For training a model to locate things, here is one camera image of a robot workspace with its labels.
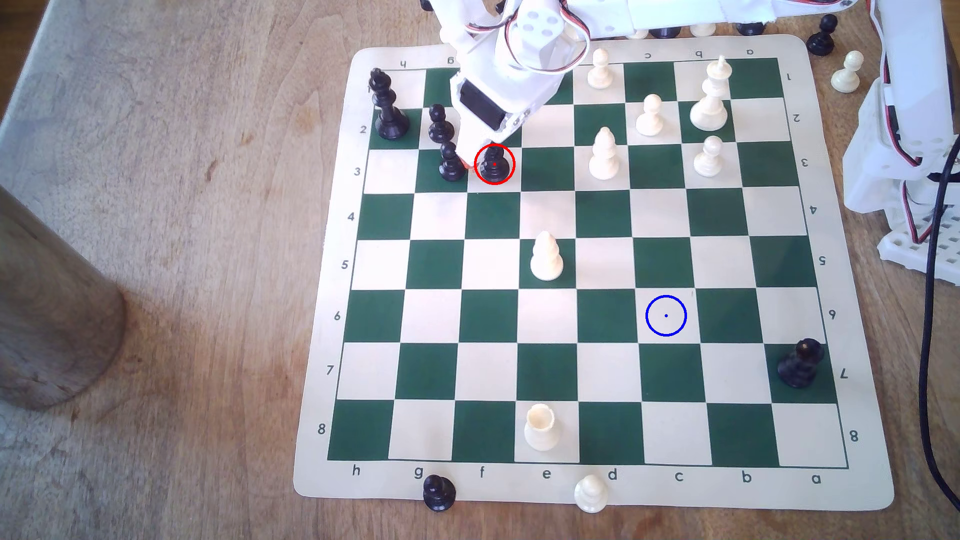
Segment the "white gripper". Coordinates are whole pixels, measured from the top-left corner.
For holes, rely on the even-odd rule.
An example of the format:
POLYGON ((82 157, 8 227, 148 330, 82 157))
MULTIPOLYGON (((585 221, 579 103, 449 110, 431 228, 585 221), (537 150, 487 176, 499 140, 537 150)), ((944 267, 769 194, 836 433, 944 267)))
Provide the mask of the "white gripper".
POLYGON ((590 51, 583 10, 567 1, 507 1, 499 17, 481 1, 436 1, 440 38, 456 50, 450 80, 467 167, 490 142, 522 148, 522 126, 590 51))

